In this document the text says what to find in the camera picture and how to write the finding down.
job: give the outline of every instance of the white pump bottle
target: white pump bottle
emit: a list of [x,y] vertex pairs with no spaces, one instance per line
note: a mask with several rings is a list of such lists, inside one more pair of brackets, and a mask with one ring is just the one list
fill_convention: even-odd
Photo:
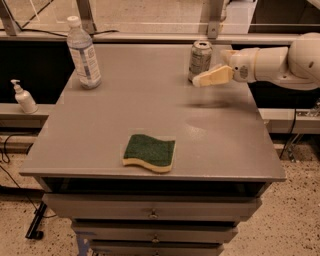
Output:
[[11,83],[14,85],[14,90],[16,91],[15,98],[17,102],[20,104],[22,110],[26,114],[32,114],[38,110],[38,106],[34,99],[32,98],[31,94],[23,90],[21,86],[18,84],[20,81],[12,79]]

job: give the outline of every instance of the drawer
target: drawer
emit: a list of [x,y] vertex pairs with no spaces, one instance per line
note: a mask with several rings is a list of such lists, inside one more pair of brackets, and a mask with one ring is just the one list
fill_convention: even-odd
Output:
[[145,241],[150,243],[228,243],[238,233],[237,228],[213,226],[210,222],[104,222],[77,223],[72,229],[78,237],[88,240]]
[[257,198],[45,194],[60,217],[73,219],[243,221],[261,205]]
[[223,245],[207,244],[148,244],[127,242],[90,242],[90,248],[108,256],[218,256]]

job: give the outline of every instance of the plastic bottle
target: plastic bottle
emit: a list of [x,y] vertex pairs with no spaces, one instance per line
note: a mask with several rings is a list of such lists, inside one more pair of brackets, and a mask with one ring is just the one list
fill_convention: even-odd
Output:
[[101,84],[101,75],[92,39],[90,35],[80,27],[81,20],[79,17],[70,16],[67,20],[71,28],[67,43],[81,85],[85,89],[96,88]]
[[15,79],[11,80],[11,83],[14,85],[13,88],[16,91],[15,98],[20,104],[23,112],[25,112],[26,114],[32,114],[38,110],[38,106],[32,98],[31,94],[21,88],[21,86],[18,84],[19,82],[19,80]]

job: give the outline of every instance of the scrub pad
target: scrub pad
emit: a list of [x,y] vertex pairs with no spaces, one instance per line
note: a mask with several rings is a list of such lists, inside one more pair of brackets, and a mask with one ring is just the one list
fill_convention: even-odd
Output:
[[172,168],[175,141],[163,141],[144,134],[132,135],[122,159],[123,165],[140,165],[154,172]]

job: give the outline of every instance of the gray cabinet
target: gray cabinet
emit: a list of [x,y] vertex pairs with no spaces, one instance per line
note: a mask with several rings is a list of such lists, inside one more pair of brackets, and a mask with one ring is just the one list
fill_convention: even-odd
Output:
[[[191,44],[95,47],[102,84],[85,91],[71,76],[21,175],[97,252],[219,255],[285,180],[248,86],[192,87]],[[136,133],[175,139],[170,172],[122,165]]]

